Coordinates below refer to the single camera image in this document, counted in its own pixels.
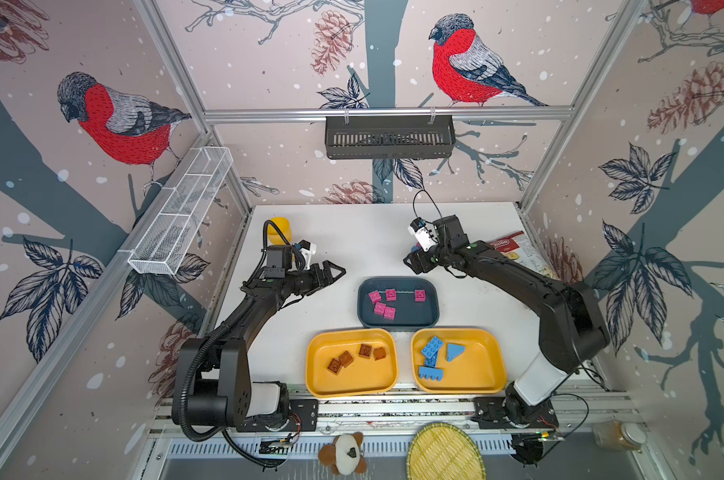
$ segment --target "bird illustration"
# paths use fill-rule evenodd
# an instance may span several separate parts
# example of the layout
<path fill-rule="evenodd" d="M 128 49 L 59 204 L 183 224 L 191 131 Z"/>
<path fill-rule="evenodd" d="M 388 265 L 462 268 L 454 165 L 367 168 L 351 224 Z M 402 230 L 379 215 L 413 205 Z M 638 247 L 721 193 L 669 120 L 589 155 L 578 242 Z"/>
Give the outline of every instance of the bird illustration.
<path fill-rule="evenodd" d="M 664 2 L 661 5 L 655 7 L 655 9 L 662 10 L 668 5 L 672 5 L 681 1 L 682 0 L 668 0 L 667 2 Z M 706 28 L 703 33 L 706 33 L 709 30 L 713 30 L 718 27 L 718 25 L 712 25 L 712 15 L 724 8 L 724 0 L 686 0 L 686 2 L 690 4 L 690 11 L 688 16 L 682 21 L 682 24 L 679 26 L 679 28 L 684 27 L 684 24 L 688 22 L 693 13 L 706 15 L 706 17 L 708 18 L 708 28 Z"/>
<path fill-rule="evenodd" d="M 123 94 L 99 84 L 90 75 L 74 72 L 58 86 L 60 111 L 66 121 L 73 119 L 114 160 L 129 165 L 150 165 L 151 185 L 162 186 L 154 180 L 154 161 L 170 148 L 175 127 L 191 118 L 175 108 L 162 107 L 142 95 Z"/>
<path fill-rule="evenodd" d="M 517 97 L 536 106 L 546 104 L 527 94 L 503 65 L 503 59 L 482 43 L 469 15 L 440 18 L 429 35 L 434 40 L 434 81 L 450 98 L 482 106 L 490 98 Z"/>

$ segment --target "dark gray tray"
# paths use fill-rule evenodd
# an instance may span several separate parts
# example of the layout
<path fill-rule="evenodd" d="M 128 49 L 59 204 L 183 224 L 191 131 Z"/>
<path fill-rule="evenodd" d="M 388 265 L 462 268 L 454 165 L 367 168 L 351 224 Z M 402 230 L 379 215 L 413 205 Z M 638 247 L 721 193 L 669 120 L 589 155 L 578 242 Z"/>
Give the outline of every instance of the dark gray tray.
<path fill-rule="evenodd" d="M 396 300 L 386 302 L 386 289 L 396 289 Z M 396 308 L 394 320 L 373 312 L 374 305 L 368 293 L 380 292 L 381 301 Z M 425 302 L 415 302 L 415 290 L 425 290 Z M 429 328 L 439 320 L 439 300 L 436 289 L 428 280 L 415 276 L 375 276 L 359 286 L 357 316 L 367 328 L 382 328 L 395 332 L 414 332 Z"/>

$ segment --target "black metal basket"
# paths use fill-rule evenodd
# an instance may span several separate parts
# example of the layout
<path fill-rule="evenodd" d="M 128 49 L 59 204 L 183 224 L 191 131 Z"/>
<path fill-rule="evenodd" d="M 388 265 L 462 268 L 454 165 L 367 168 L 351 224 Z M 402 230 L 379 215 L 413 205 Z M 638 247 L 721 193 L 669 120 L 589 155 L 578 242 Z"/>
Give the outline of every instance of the black metal basket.
<path fill-rule="evenodd" d="M 324 144 L 327 157 L 447 158 L 455 147 L 451 115 L 401 117 L 328 117 Z"/>

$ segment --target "jar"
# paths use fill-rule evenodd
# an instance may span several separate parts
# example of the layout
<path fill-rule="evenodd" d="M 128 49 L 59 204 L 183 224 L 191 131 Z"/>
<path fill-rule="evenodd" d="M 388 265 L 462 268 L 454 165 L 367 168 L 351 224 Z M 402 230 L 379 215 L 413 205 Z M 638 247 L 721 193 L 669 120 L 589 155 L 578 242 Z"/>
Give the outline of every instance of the jar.
<path fill-rule="evenodd" d="M 594 442 L 598 447 L 607 450 L 639 450 L 648 439 L 647 434 L 636 423 L 609 422 L 598 423 L 593 426 Z"/>

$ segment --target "bird head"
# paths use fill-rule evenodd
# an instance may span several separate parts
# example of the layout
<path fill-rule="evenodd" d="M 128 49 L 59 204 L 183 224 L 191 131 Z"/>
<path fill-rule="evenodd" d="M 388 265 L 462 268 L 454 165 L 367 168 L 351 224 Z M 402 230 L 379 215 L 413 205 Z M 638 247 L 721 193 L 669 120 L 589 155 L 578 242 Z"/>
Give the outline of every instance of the bird head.
<path fill-rule="evenodd" d="M 81 72 L 69 74 L 58 86 L 58 102 L 60 111 L 66 121 L 74 120 L 87 121 L 87 105 L 84 103 L 84 96 L 87 91 L 98 82 L 90 75 Z"/>
<path fill-rule="evenodd" d="M 429 40 L 434 40 L 439 46 L 442 46 L 453 36 L 453 33 L 464 28 L 469 30 L 474 28 L 474 22 L 471 21 L 469 15 L 463 13 L 445 15 L 434 25 Z"/>

